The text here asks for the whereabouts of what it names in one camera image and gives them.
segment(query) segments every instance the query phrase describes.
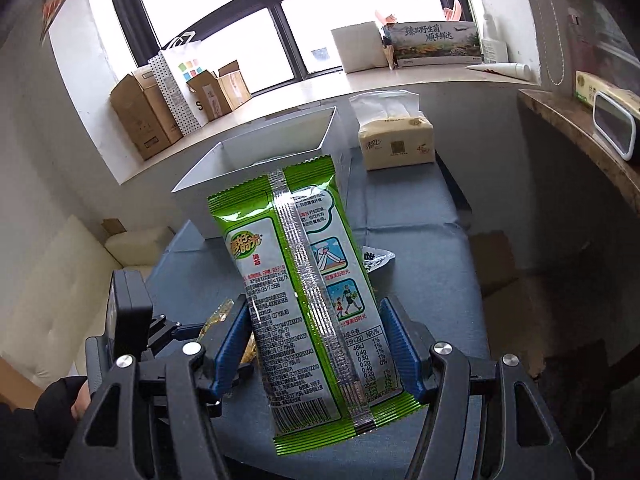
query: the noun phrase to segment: blue table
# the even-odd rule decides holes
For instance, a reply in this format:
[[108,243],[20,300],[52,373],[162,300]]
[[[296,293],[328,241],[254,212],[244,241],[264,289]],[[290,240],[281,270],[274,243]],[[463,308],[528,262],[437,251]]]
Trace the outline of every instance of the blue table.
[[[469,356],[489,357],[482,299],[464,230],[437,164],[367,173],[353,151],[347,215],[360,244],[393,251],[396,259],[370,275],[379,299],[395,293],[413,319],[438,340]],[[188,222],[146,282],[154,313],[182,323],[204,322],[226,298],[244,292],[221,238],[204,240]],[[177,349],[172,343],[165,352]],[[467,414],[459,479],[473,473],[480,399]],[[404,478],[426,410],[323,449],[278,457],[267,399],[258,374],[223,401],[213,420],[222,452],[294,479]]]

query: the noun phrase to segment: white tube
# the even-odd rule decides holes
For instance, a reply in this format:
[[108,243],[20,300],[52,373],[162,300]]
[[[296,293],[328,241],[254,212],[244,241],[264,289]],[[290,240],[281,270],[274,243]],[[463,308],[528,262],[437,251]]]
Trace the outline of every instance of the white tube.
[[531,69],[529,68],[529,65],[522,63],[489,63],[470,65],[467,68],[469,70],[478,70],[478,72],[500,74],[507,77],[522,79],[523,81],[531,81]]

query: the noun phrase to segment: label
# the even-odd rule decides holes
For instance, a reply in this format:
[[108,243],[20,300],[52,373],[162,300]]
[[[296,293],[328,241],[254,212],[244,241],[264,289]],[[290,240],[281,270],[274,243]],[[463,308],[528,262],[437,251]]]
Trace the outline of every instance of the label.
[[213,87],[211,85],[204,85],[202,89],[207,96],[207,101],[209,101],[209,106],[213,110],[214,117],[220,117],[222,115],[222,108],[220,107],[218,96],[213,91]]
[[333,195],[318,186],[297,190],[292,195],[367,402],[374,406],[400,394],[402,385],[376,301],[335,208]]
[[300,311],[271,218],[226,236],[244,279],[262,380],[278,434],[340,418]]

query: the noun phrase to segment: snack bag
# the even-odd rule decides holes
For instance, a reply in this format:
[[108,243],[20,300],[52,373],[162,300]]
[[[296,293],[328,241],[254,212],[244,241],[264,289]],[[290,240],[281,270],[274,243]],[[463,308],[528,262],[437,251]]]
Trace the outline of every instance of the snack bag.
[[402,391],[330,157],[220,192],[209,208],[244,279],[278,454],[420,407]]

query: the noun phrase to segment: open cardboard box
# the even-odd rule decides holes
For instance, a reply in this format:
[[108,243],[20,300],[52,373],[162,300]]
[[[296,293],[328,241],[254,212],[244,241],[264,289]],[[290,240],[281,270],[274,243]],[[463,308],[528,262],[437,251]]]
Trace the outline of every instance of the open cardboard box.
[[209,121],[231,113],[251,99],[237,61],[223,66],[218,76],[205,70],[189,79],[187,85],[195,92]]
[[111,91],[110,101],[144,160],[182,138],[149,65],[124,76]]
[[338,190],[345,197],[351,152],[335,107],[280,116],[217,143],[175,186],[172,196],[204,238],[220,237],[209,212],[209,196],[321,155],[331,155]]

